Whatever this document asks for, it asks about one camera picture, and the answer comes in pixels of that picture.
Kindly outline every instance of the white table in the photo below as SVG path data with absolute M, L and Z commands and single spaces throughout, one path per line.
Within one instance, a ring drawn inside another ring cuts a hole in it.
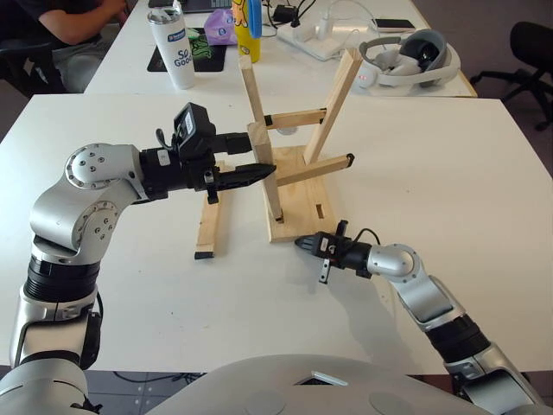
M 168 95 L 32 98 L 0 144 L 0 364 L 8 363 L 26 278 L 34 200 L 81 145 L 155 147 L 155 128 L 168 134 L 186 102 Z M 219 132 L 243 131 L 251 121 L 245 94 L 196 103 L 208 107 Z M 273 97 L 267 106 L 294 111 L 317 103 Z M 276 133 L 273 143 L 303 144 L 311 128 Z M 551 182 L 499 101 L 353 95 L 323 155 L 349 151 L 353 166 L 326 178 L 337 218 L 350 221 L 348 234 L 371 227 L 385 244 L 415 247 L 427 272 L 519 369 L 552 369 Z M 252 159 L 226 158 L 234 165 Z M 94 368 L 196 372 L 310 353 L 407 374 L 444 372 L 381 278 L 332 270 L 330 284 L 319 284 L 319 259 L 291 243 L 267 243 L 259 183 L 227 196 L 214 260 L 193 260 L 202 194 L 182 190 L 124 212 L 98 280 L 106 319 Z
M 427 28 L 418 10 L 410 0 L 366 0 L 364 3 L 375 17 L 402 17 L 412 21 L 418 29 Z M 330 4 L 330 0 L 318 0 L 305 15 L 306 22 L 318 22 L 320 12 Z M 241 93 L 242 80 L 238 72 L 238 51 L 236 47 L 226 50 L 225 69 L 222 73 L 198 73 L 197 84 L 187 91 L 175 90 L 167 73 L 149 73 L 146 70 L 156 43 L 151 34 L 146 16 L 148 0 L 139 0 L 130 18 L 114 41 L 110 51 L 92 78 L 86 93 L 138 93 L 138 94 L 182 94 L 194 93 Z M 336 17 L 361 16 L 368 20 L 365 12 L 352 3 L 340 3 L 333 8 Z M 186 15 L 187 26 L 203 27 L 207 14 Z M 361 39 L 369 40 L 376 33 L 366 29 L 363 20 L 340 21 L 336 24 L 339 39 L 353 29 L 365 31 L 363 37 L 353 34 L 349 46 L 356 47 Z M 326 92 L 332 85 L 338 61 L 320 62 L 303 53 L 298 48 L 277 39 L 262 40 L 262 55 L 255 65 L 257 82 L 263 95 L 291 93 Z M 474 89 L 462 74 L 457 75 L 445 86 L 401 86 L 390 88 L 375 86 L 370 90 L 354 88 L 360 95 L 384 96 L 475 96 Z

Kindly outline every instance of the person's arm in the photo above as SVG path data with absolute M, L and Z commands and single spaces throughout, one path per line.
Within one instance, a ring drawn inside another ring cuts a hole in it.
M 124 0 L 104 0 L 96 9 L 86 13 L 70 15 L 63 10 L 50 10 L 38 20 L 62 42 L 76 45 L 97 35 L 124 7 Z

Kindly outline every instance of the smartphone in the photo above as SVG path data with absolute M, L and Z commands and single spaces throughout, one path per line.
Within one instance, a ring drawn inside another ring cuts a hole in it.
M 400 33 L 414 32 L 415 26 L 406 19 L 374 19 L 379 32 Z

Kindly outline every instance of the purple bag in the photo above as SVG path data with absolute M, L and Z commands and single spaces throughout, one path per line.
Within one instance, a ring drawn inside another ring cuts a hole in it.
M 207 43 L 214 45 L 236 45 L 234 19 L 230 9 L 216 9 L 204 24 Z

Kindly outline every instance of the white cable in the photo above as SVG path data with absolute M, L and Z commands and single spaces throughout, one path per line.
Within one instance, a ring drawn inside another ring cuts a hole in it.
M 346 36 L 346 39 L 342 42 L 340 52 L 338 52 L 337 54 L 335 54 L 335 55 L 334 55 L 332 58 L 330 58 L 330 59 L 339 59 L 339 58 L 341 58 L 342 52 L 343 52 L 344 48 L 346 47 L 347 41 L 349 40 L 350 36 L 351 36 L 353 33 L 355 33 L 355 32 L 357 32 L 358 35 L 361 35 L 361 32 L 359 31 L 359 29 L 354 29 L 354 30 L 352 30 L 351 32 L 349 32 L 349 33 L 347 34 L 347 36 Z
M 330 5 L 328 6 L 325 14 L 323 15 L 323 18 L 326 18 L 326 19 L 329 19 L 330 18 L 330 12 L 332 10 L 332 8 L 335 6 L 335 4 L 337 3 L 342 3 L 342 2 L 348 2 L 348 3 L 355 3 L 357 4 L 361 9 L 363 9 L 364 11 L 367 12 L 367 14 L 369 15 L 369 17 L 371 18 L 371 21 L 369 21 L 369 27 L 371 27 L 372 25 L 374 26 L 374 31 L 377 32 L 377 36 L 380 37 L 380 30 L 378 30 L 378 26 L 376 25 L 376 19 L 374 18 L 374 15 L 373 13 L 362 3 L 360 2 L 357 2 L 356 0 L 334 0 L 333 2 L 330 3 Z

